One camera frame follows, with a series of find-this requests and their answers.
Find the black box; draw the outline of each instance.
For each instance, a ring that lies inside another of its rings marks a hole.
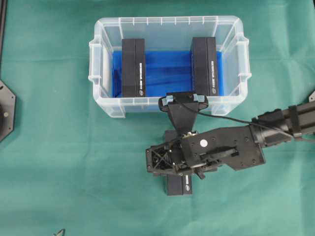
[[[136,97],[146,96],[146,57],[144,39],[136,39]]]
[[[206,96],[219,95],[216,38],[194,37],[191,44],[193,90]]]
[[[146,96],[146,63],[144,39],[122,40],[122,96]]]
[[[165,141],[169,142],[177,137],[175,130],[165,131]],[[168,196],[178,196],[192,194],[192,181],[191,176],[175,176],[166,175],[165,178],[165,191]]]

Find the cable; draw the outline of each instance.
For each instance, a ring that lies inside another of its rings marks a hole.
[[[243,124],[251,124],[251,125],[254,125],[254,126],[258,126],[260,128],[264,128],[264,129],[270,129],[272,131],[275,131],[275,132],[278,132],[280,134],[283,134],[283,135],[286,135],[290,138],[293,138],[293,135],[291,134],[288,134],[282,130],[279,130],[278,128],[276,127],[269,127],[269,126],[265,126],[265,125],[262,125],[262,124],[258,124],[258,123],[254,123],[254,122],[250,122],[250,121],[245,121],[245,120],[241,120],[241,119],[235,119],[235,118],[232,118],[232,117],[223,117],[223,116],[215,116],[215,115],[210,115],[210,114],[205,114],[205,113],[202,113],[202,112],[197,112],[189,107],[187,107],[185,104],[183,104],[182,102],[179,102],[176,100],[176,102],[178,102],[179,104],[181,104],[186,110],[190,111],[190,112],[193,112],[195,114],[199,114],[199,115],[202,115],[202,116],[205,116],[205,117],[212,117],[212,118],[221,118],[221,119],[228,119],[228,120],[232,120],[232,121],[235,121],[235,122],[239,122],[239,123],[243,123]]]

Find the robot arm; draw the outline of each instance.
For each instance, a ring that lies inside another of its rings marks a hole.
[[[302,135],[315,132],[315,102],[276,109],[253,118],[247,126],[192,132],[198,112],[207,107],[206,96],[191,92],[170,93],[159,101],[168,112],[177,138],[146,150],[147,171],[155,175],[192,175],[226,164],[234,170],[264,164],[262,148],[283,142],[304,141]]]

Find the white circular sticker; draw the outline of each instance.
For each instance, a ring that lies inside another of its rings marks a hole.
[[[205,139],[200,140],[200,146],[202,146],[203,148],[205,148],[208,145],[208,141]]]

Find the green tablecloth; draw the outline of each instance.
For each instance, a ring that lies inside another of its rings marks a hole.
[[[242,19],[252,78],[232,117],[285,109],[315,89],[312,0],[8,0],[1,79],[17,108],[0,144],[0,235],[315,235],[314,145],[266,149],[266,165],[222,167],[193,177],[193,196],[167,197],[144,155],[172,127],[166,114],[113,119],[94,102],[95,22],[180,15]],[[198,117],[194,128],[234,125]]]

